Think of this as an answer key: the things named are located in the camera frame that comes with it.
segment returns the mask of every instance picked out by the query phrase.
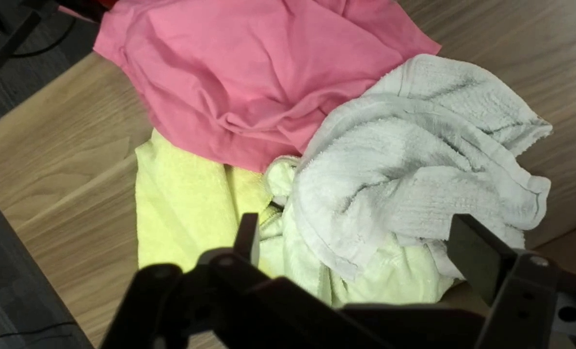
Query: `fabric fold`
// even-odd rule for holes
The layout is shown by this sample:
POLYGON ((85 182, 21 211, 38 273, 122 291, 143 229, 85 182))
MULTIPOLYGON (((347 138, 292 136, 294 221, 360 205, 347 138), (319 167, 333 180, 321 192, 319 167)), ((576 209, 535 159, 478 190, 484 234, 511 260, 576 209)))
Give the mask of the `fabric fold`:
POLYGON ((329 306, 349 302, 416 304, 436 302, 451 285, 442 277, 424 244, 399 246, 387 234, 378 244, 366 271, 343 279, 308 248, 288 200, 298 167, 294 157, 277 157, 265 170, 267 190, 285 205, 283 213, 259 233, 259 265, 271 275, 286 275, 329 306))
POLYGON ((387 234, 405 246, 445 240, 453 213, 523 248, 521 231, 542 219, 550 182, 515 155, 548 132, 482 68, 418 54, 314 134, 292 184, 296 227, 343 279, 364 275, 387 234))
POLYGON ((139 267, 178 264, 189 271, 205 250, 232 246, 242 213, 259 213, 259 227, 277 215, 261 174, 182 151, 155 130, 135 159, 139 267))
POLYGON ((170 143, 263 170, 302 153, 331 108, 438 44, 395 0, 120 0, 94 50, 170 143))

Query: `pink towel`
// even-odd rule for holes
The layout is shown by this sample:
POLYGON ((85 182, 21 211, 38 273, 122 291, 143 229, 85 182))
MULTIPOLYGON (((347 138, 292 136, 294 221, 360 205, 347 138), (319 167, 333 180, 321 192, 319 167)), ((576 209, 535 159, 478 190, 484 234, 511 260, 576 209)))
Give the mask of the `pink towel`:
POLYGON ((195 155, 263 170, 323 116, 438 44, 393 0, 120 0, 94 50, 195 155))

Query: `white towel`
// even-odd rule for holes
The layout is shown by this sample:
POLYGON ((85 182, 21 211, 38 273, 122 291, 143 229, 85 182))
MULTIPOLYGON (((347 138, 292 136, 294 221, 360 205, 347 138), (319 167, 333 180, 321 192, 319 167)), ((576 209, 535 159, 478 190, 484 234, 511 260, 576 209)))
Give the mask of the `white towel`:
POLYGON ((424 244, 399 246, 387 234, 360 277, 345 281, 331 273, 306 246, 292 219, 290 192, 298 159, 277 157, 265 170, 273 201, 285 211, 259 231, 259 265, 269 275, 286 275, 329 306, 349 302, 413 304, 438 302, 453 283, 442 277, 424 244))
MULTIPOLYGON (((453 213, 521 248, 550 182, 515 157, 546 134, 550 126, 482 68, 414 56, 323 120, 294 176, 296 227, 343 279, 362 275, 387 234, 426 238, 440 256, 453 213)), ((457 275, 449 265, 438 260, 444 275, 457 275)))

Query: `yellow towel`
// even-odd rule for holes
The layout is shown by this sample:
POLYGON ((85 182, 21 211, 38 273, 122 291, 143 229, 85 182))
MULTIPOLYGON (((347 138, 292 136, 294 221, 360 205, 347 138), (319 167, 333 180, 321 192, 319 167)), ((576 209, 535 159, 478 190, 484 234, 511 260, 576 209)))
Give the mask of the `yellow towel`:
POLYGON ((232 246, 242 213, 259 213, 259 227, 277 213, 261 174, 186 153, 155 130, 135 159, 139 267, 170 262, 189 271, 201 252, 232 246))

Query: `table surface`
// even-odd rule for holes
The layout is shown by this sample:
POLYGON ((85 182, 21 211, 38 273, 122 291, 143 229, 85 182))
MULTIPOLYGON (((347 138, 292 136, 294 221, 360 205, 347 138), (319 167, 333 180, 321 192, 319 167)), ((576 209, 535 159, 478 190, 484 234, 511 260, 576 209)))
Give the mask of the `table surface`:
MULTIPOLYGON (((576 2, 401 0, 444 44, 477 62, 554 134, 521 157, 552 178, 533 242, 576 271, 576 2)), ((0 120, 0 209, 98 343, 133 273, 133 147, 151 126, 127 79, 91 54, 0 120)))

